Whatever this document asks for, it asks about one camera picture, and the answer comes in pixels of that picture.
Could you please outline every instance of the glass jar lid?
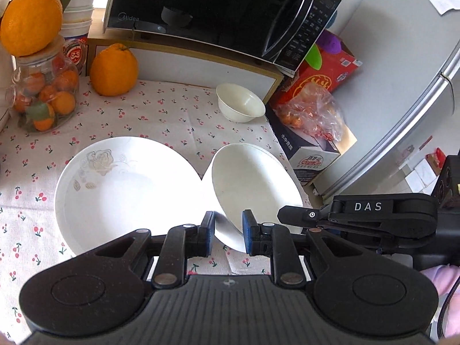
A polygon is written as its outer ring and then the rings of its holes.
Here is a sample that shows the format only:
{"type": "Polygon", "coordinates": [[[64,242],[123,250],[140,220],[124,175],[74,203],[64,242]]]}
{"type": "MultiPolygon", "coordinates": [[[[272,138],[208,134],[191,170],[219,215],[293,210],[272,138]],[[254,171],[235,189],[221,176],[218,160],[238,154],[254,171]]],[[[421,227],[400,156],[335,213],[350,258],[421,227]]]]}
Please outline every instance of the glass jar lid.
{"type": "Polygon", "coordinates": [[[38,62],[46,61],[54,57],[59,52],[62,52],[64,38],[61,35],[56,36],[45,48],[38,52],[26,55],[24,57],[14,57],[19,66],[32,65],[38,62]]]}

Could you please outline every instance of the orange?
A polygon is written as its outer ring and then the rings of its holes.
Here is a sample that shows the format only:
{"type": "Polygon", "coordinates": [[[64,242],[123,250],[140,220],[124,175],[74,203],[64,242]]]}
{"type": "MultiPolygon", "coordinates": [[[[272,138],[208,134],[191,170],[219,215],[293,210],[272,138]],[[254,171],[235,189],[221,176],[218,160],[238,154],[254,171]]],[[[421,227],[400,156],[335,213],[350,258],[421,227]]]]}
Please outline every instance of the orange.
{"type": "Polygon", "coordinates": [[[24,93],[33,96],[45,86],[45,76],[41,72],[30,74],[24,79],[24,93]]]}
{"type": "Polygon", "coordinates": [[[61,115],[67,115],[75,109],[75,97],[66,91],[60,91],[51,100],[53,109],[61,115]]]}
{"type": "Polygon", "coordinates": [[[118,96],[135,85],[138,72],[136,57],[123,44],[116,43],[94,57],[89,77],[100,95],[118,96]]]}
{"type": "Polygon", "coordinates": [[[66,67],[66,63],[64,61],[63,56],[56,56],[54,59],[51,61],[51,65],[53,67],[53,74],[57,75],[61,73],[61,71],[64,70],[66,67]]]}
{"type": "Polygon", "coordinates": [[[14,98],[13,108],[20,113],[26,112],[26,107],[32,103],[32,99],[30,97],[24,96],[20,93],[16,95],[14,98]]]}
{"type": "Polygon", "coordinates": [[[60,0],[12,0],[0,24],[0,40],[15,57],[45,48],[62,25],[60,0]]]}
{"type": "Polygon", "coordinates": [[[51,107],[50,104],[47,104],[47,107],[50,113],[50,117],[43,120],[34,120],[34,126],[38,131],[47,131],[54,124],[54,109],[51,107]]]}
{"type": "Polygon", "coordinates": [[[56,88],[54,88],[52,85],[47,85],[40,91],[38,99],[42,102],[48,102],[54,98],[55,93],[57,93],[56,88]]]}
{"type": "Polygon", "coordinates": [[[66,70],[54,79],[53,85],[58,91],[73,91],[79,81],[78,74],[72,70],[66,70]]]}

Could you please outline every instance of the white deep plate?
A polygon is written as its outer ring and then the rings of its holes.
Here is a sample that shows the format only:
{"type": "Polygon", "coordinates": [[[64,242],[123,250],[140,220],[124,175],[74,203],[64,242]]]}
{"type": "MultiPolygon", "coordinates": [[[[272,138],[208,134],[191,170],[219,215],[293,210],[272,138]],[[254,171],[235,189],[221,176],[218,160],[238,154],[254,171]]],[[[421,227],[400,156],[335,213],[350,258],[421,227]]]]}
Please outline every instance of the white deep plate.
{"type": "MultiPolygon", "coordinates": [[[[246,252],[242,212],[250,209],[257,223],[280,224],[285,205],[303,206],[302,197],[283,165],[253,144],[226,145],[215,153],[203,177],[207,209],[216,214],[215,236],[234,250],[246,252]]],[[[292,233],[301,227],[286,226],[292,233]]]]}
{"type": "Polygon", "coordinates": [[[201,180],[171,148],[141,137],[114,137],[79,152],[57,182],[54,210],[69,248],[81,254],[135,229],[164,235],[199,225],[201,180]]]}

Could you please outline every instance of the cardboard box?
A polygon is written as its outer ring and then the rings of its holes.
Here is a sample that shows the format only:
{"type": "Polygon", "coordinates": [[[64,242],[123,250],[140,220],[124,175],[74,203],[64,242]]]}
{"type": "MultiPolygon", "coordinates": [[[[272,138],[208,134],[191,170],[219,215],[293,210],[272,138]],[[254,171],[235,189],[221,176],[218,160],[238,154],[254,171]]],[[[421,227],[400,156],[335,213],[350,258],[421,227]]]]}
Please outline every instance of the cardboard box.
{"type": "Polygon", "coordinates": [[[346,45],[341,42],[342,51],[339,54],[330,54],[321,47],[319,51],[323,58],[323,65],[320,70],[311,68],[306,61],[303,61],[295,73],[294,78],[286,78],[278,87],[270,99],[270,105],[284,104],[294,98],[307,82],[315,82],[322,85],[330,93],[347,79],[358,67],[362,65],[346,45]]]}
{"type": "Polygon", "coordinates": [[[301,183],[311,182],[340,156],[331,142],[286,127],[269,105],[265,116],[301,183]]]}

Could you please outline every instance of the table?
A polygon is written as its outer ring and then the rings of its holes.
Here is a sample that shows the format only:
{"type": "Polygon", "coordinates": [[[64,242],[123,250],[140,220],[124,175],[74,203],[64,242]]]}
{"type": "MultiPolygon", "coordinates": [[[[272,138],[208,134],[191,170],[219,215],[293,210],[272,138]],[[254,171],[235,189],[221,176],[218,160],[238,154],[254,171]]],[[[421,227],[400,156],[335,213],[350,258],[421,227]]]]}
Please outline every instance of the table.
{"type": "MultiPolygon", "coordinates": [[[[127,94],[100,97],[81,78],[76,114],[44,134],[27,134],[10,121],[0,134],[0,331],[20,342],[29,329],[18,296],[37,272],[74,256],[53,210],[54,190],[65,165],[83,148],[115,136],[164,143],[185,157],[202,177],[219,148],[246,142],[271,152],[295,178],[265,117],[246,124],[220,113],[214,89],[139,81],[127,94]]],[[[269,274],[266,257],[249,257],[215,239],[209,258],[191,258],[189,274],[269,274]]]]}

